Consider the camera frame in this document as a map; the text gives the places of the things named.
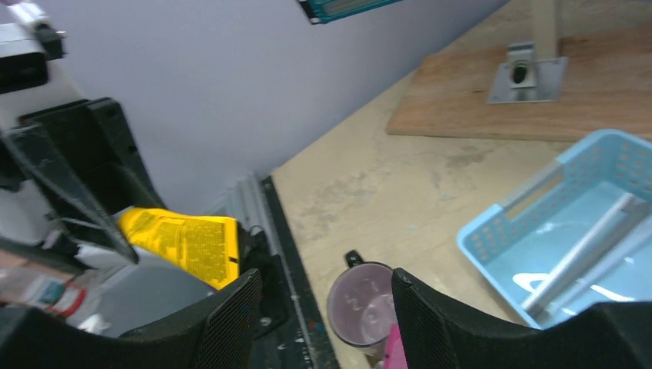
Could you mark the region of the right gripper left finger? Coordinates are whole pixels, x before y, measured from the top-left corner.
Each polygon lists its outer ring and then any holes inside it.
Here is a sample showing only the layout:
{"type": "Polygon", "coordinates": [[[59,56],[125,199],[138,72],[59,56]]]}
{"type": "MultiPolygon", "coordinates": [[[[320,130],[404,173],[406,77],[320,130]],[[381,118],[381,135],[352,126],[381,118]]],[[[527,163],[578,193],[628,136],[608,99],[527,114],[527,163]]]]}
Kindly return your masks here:
{"type": "Polygon", "coordinates": [[[32,307],[1,310],[3,368],[246,368],[261,276],[250,269],[217,293],[113,338],[32,307]]]}

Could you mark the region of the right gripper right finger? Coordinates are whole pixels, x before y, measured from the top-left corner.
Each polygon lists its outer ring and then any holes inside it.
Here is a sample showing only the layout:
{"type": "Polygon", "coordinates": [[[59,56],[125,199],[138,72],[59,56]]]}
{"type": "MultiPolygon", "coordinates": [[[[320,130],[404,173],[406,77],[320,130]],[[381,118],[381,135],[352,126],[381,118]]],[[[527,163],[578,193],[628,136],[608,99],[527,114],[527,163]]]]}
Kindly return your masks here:
{"type": "Polygon", "coordinates": [[[502,320],[403,268],[391,279],[410,368],[649,368],[651,304],[601,302],[551,328],[502,320]]]}

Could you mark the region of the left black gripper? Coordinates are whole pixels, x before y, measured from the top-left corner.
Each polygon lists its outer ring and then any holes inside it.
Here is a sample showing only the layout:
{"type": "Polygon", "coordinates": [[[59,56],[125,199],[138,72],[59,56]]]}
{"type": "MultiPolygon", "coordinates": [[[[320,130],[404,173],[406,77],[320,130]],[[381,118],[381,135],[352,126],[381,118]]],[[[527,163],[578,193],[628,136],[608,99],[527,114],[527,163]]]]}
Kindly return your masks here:
{"type": "Polygon", "coordinates": [[[65,241],[53,247],[56,254],[70,258],[85,244],[137,264],[138,253],[113,215],[166,205],[121,105],[113,98],[82,99],[18,121],[28,127],[2,133],[2,238],[34,247],[50,231],[61,231],[65,241]]]}

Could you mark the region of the purple translucent cup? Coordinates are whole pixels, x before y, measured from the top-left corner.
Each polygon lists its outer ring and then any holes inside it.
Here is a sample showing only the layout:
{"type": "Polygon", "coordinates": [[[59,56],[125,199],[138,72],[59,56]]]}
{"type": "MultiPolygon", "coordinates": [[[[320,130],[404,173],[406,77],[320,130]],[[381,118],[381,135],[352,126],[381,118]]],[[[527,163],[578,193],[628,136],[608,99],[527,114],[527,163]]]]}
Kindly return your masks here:
{"type": "Polygon", "coordinates": [[[328,292],[329,325],[341,341],[380,360],[391,327],[397,323],[391,287],[393,268],[365,261],[356,250],[349,251],[344,261],[348,268],[328,292]]]}

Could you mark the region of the yellow toothpaste tube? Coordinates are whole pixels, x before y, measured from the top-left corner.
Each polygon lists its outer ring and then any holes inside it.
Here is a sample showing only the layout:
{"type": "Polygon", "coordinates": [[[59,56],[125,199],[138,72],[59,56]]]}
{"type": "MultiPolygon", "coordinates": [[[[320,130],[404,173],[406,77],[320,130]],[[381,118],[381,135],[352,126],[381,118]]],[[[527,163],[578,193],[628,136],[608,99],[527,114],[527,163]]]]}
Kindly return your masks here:
{"type": "Polygon", "coordinates": [[[127,240],[220,290],[241,275],[234,218],[132,208],[118,219],[127,240]]]}

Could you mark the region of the light blue plastic basket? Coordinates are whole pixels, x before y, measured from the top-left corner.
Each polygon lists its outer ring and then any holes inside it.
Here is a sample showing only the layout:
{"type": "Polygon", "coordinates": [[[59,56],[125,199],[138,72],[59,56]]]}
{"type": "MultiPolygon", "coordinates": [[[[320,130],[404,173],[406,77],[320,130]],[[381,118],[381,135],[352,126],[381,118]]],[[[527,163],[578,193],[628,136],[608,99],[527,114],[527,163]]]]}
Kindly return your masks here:
{"type": "Polygon", "coordinates": [[[545,329],[590,305],[533,317],[521,304],[625,193],[650,202],[651,143],[599,130],[466,224],[457,246],[529,326],[545,329]]]}

